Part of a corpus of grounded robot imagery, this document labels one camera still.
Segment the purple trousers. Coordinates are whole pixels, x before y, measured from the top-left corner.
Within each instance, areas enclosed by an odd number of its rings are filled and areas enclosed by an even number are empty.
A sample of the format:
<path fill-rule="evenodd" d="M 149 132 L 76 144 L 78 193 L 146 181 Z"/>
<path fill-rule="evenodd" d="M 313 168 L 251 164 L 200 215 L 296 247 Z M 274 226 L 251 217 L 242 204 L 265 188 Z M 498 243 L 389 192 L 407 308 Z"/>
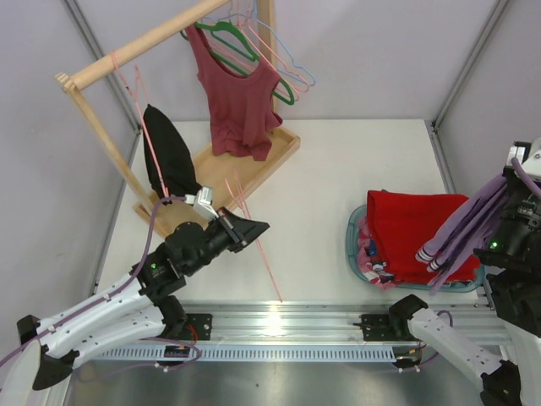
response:
<path fill-rule="evenodd" d="M 501 174 L 459 206 L 419 248 L 416 260 L 434 275 L 428 282 L 432 295 L 457 274 L 476 249 L 486 246 L 507 201 L 507 182 Z"/>

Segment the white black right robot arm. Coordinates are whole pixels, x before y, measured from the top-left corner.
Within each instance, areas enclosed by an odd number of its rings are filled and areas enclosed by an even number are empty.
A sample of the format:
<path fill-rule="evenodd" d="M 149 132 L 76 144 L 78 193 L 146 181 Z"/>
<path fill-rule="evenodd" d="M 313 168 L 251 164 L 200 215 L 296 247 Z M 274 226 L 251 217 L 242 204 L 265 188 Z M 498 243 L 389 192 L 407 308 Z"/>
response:
<path fill-rule="evenodd" d="M 487 277 L 497 316 L 516 361 L 485 352 L 410 294 L 389 309 L 399 337 L 426 342 L 479 390 L 485 405 L 540 403 L 540 187 L 507 167 L 462 204 L 418 251 L 430 265 L 451 267 L 465 255 L 500 268 Z"/>

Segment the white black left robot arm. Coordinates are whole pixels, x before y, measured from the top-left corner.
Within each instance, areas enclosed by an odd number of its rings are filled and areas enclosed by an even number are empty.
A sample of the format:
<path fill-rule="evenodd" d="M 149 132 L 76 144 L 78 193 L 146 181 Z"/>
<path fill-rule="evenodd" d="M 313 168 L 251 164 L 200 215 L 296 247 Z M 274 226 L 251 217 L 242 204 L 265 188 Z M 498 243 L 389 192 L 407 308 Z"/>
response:
<path fill-rule="evenodd" d="M 242 251 L 269 227 L 222 207 L 206 227 L 180 223 L 101 293 L 54 316 L 20 319 L 20 341 L 37 340 L 41 346 L 33 390 L 55 386 L 109 349 L 147 338 L 180 338 L 188 317 L 175 292 L 220 254 Z"/>

